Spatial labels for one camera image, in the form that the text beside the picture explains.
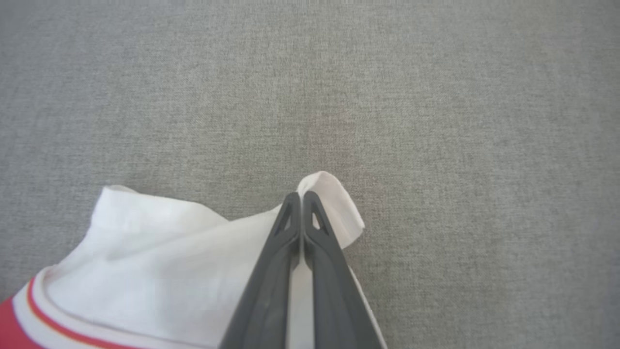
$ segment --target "white fabric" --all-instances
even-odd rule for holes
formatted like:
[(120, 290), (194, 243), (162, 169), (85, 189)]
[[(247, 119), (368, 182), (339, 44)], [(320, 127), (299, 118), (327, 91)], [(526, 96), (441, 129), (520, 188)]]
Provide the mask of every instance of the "white fabric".
[[(338, 179), (324, 171), (298, 191), (318, 193), (341, 247), (364, 223)], [(50, 304), (90, 324), (216, 347), (232, 317), (278, 208), (227, 221), (194, 203), (106, 187), (82, 243), (49, 268)], [(312, 348), (311, 279), (293, 273), (291, 348)]]

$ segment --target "gray background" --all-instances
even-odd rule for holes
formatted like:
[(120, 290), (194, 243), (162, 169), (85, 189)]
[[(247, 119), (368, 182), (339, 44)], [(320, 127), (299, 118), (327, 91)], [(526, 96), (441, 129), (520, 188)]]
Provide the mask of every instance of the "gray background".
[(233, 219), (327, 170), (391, 348), (618, 347), (620, 6), (513, 2), (3, 1), (0, 295), (103, 185)]

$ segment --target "red stripe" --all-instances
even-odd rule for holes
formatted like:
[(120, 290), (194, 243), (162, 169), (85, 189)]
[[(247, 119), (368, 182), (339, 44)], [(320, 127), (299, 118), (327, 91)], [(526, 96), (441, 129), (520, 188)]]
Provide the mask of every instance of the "red stripe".
[(41, 309), (39, 309), (37, 307), (37, 304), (35, 303), (35, 299), (32, 296), (32, 288), (34, 285), (34, 279), (31, 280), (28, 283), (28, 305), (30, 306), (30, 309), (32, 309), (32, 312), (42, 321), (44, 322), (47, 326), (53, 328), (54, 330), (56, 330), (59, 333), (62, 333), (63, 335), (77, 341), (77, 342), (81, 342), (81, 343), (86, 343), (89, 345), (93, 345), (95, 347), (99, 347), (99, 348), (105, 348), (105, 349), (138, 349), (136, 347), (128, 347), (125, 345), (120, 345), (120, 344), (116, 344), (116, 343), (112, 343), (112, 342), (107, 342), (105, 340), (101, 340), (101, 339), (96, 339), (96, 338), (91, 338), (91, 337), (87, 337), (85, 335), (82, 335), (80, 333), (77, 332), (73, 332), (70, 329), (67, 329), (63, 326), (61, 326), (60, 324), (56, 323), (54, 320), (52, 320), (51, 318), (49, 318), (47, 315), (45, 315)]
[(43, 349), (33, 342), (20, 327), (13, 309), (13, 298), (0, 304), (0, 348)]

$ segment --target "gray tablecloth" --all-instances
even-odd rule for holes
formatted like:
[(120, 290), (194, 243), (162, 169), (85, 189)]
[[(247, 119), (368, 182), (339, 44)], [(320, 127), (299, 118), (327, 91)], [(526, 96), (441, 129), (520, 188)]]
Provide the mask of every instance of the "gray tablecloth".
[(620, 7), (0, 5), (0, 295), (102, 186), (230, 219), (327, 170), (391, 348), (620, 342)]

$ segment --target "gray fabric surface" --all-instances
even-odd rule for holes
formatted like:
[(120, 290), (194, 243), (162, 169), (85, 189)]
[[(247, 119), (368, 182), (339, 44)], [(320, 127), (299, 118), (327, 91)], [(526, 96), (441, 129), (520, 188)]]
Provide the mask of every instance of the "gray fabric surface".
[(230, 219), (327, 170), (391, 348), (620, 343), (620, 8), (0, 5), (0, 295), (124, 184)]

